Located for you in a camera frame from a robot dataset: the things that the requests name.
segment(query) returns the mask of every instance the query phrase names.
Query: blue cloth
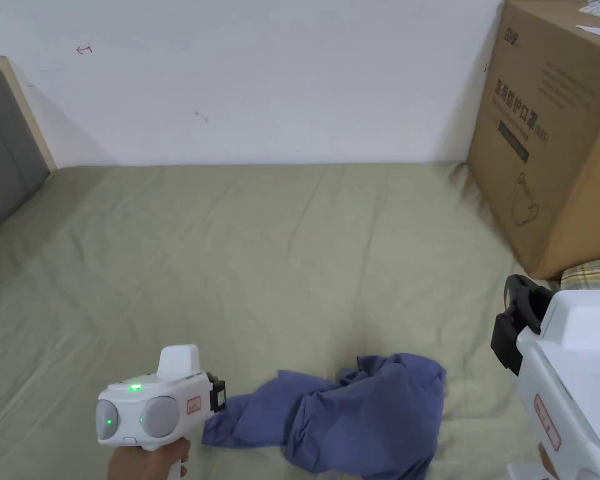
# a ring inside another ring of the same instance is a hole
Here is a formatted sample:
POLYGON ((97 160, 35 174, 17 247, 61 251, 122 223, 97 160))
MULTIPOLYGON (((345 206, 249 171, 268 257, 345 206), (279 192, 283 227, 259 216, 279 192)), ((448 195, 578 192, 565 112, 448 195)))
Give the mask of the blue cloth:
POLYGON ((254 393, 227 399, 204 424, 202 443, 284 446, 286 459, 316 474, 424 479, 438 446, 444 369, 407 353, 359 356, 357 366, 339 383, 279 371, 254 393))

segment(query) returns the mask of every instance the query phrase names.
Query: wrinkled bed sheet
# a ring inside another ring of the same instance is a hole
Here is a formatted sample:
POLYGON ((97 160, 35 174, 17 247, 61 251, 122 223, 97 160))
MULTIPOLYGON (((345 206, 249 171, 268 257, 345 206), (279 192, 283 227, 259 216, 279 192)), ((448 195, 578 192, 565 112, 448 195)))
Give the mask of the wrinkled bed sheet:
MULTIPOLYGON (((0 225, 0 480, 105 478, 94 431, 110 382, 196 343, 249 393, 288 369, 334 378, 357 355, 446 370, 430 479, 504 477, 534 458, 489 348, 521 273, 465 166, 70 168, 0 225)), ((213 449, 191 479, 303 479, 278 448, 213 449)), ((321 478, 345 478, 329 472, 321 478)))

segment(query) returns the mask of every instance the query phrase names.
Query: white robot device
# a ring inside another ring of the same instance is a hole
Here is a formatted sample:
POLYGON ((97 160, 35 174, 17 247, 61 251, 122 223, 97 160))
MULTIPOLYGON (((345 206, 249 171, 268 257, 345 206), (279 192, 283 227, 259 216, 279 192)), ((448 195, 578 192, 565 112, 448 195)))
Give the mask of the white robot device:
MULTIPOLYGON (((600 480, 600 290, 552 294, 507 279, 491 348, 517 375, 517 393, 560 480, 600 480)), ((507 466, 509 480, 548 480, 541 464, 507 466)))
MULTIPOLYGON (((97 397, 97 441, 156 450, 222 410, 224 400, 224 381, 200 370, 198 347, 165 347, 158 372, 110 384, 97 397)), ((169 480, 179 475, 178 461, 169 480)))

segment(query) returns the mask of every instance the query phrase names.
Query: human hand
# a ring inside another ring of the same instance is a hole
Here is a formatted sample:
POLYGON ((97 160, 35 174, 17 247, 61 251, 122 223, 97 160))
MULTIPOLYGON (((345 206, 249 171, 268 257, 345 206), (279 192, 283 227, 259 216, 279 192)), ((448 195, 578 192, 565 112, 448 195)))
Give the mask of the human hand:
MULTIPOLYGON (((109 480, 166 480, 171 465, 187 461, 191 442, 185 437, 158 450, 148 452, 141 447, 118 447, 109 461, 109 480)), ((181 477, 187 469, 181 466, 181 477)))

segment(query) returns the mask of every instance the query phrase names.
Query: red label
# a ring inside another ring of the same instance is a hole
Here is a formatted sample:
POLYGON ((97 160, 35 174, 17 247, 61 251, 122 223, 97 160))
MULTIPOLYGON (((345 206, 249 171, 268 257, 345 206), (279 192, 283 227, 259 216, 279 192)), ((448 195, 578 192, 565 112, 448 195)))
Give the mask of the red label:
POLYGON ((194 411, 198 411, 200 408, 202 408, 200 397, 194 397, 187 401, 187 415, 191 415, 194 411))
POLYGON ((546 435, 549 437, 551 445, 554 446, 554 450, 558 452, 558 449, 563 444, 563 439, 560 438, 560 434, 558 433, 558 430, 556 430, 554 421, 552 421, 551 417, 549 417, 549 412, 546 411, 540 395, 536 395, 536 398, 534 398, 534 408, 536 409, 538 418, 542 422, 542 426, 546 432, 546 435))

